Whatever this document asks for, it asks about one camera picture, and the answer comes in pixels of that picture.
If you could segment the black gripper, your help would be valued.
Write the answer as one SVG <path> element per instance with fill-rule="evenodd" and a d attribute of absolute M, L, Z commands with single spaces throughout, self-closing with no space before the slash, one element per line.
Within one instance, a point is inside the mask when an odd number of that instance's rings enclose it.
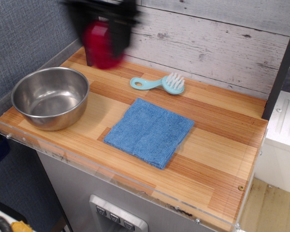
<path fill-rule="evenodd" d="M 102 0 L 64 0 L 74 22 L 88 24 L 100 17 L 110 20 L 109 32 L 113 56 L 123 55 L 131 42 L 131 27 L 140 13 L 136 1 L 123 0 L 110 3 Z"/>

